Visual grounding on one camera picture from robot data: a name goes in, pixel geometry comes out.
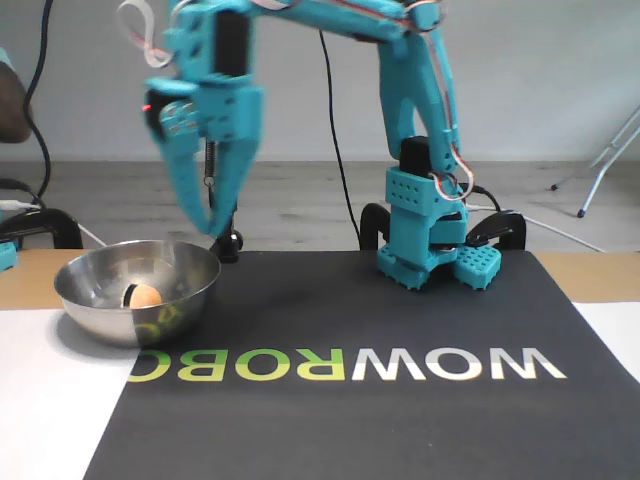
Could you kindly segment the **teal gripper black servo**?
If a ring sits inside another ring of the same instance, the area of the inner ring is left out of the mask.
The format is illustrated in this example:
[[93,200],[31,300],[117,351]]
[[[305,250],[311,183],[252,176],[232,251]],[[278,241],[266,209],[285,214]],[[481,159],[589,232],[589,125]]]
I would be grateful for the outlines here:
[[[178,205],[200,233],[218,237],[254,164],[263,89],[251,74],[220,73],[152,77],[145,87],[146,122],[161,142]],[[210,209],[201,196],[196,162],[201,138],[229,141],[216,146]]]

